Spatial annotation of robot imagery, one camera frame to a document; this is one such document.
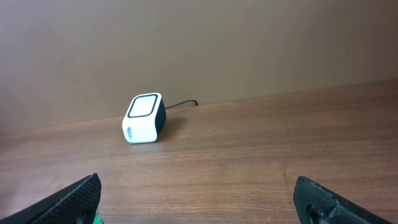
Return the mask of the white barcode scanner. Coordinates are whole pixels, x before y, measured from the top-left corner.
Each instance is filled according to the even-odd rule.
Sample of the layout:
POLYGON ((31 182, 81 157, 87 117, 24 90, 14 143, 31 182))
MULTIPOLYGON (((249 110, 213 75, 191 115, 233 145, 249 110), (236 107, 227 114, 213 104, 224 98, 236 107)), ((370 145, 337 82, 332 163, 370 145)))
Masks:
POLYGON ((135 96, 122 121, 122 130, 130 144, 156 142, 166 121, 166 110, 160 93, 135 96))

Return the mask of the green lid jar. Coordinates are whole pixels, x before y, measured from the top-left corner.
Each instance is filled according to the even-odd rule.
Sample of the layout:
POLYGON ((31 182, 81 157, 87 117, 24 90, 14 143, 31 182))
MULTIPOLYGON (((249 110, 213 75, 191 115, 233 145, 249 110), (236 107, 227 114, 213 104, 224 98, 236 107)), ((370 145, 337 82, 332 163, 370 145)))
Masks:
POLYGON ((104 224, 102 218, 99 215, 95 215, 95 218, 93 220, 93 224, 104 224))

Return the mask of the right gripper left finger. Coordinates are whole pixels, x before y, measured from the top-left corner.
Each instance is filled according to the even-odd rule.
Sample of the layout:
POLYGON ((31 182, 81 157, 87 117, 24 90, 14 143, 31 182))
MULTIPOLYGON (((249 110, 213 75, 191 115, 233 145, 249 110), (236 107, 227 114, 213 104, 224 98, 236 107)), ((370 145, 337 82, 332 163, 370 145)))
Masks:
POLYGON ((94 224, 101 198, 96 173, 1 219, 1 224, 94 224))

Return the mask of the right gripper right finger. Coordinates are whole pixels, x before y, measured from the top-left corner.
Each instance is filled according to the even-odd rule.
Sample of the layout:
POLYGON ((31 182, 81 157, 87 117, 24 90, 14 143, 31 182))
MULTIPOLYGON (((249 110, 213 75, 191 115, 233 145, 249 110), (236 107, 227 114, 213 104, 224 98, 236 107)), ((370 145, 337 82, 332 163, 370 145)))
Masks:
POLYGON ((301 224, 392 224, 305 176, 297 179, 293 201, 301 224))

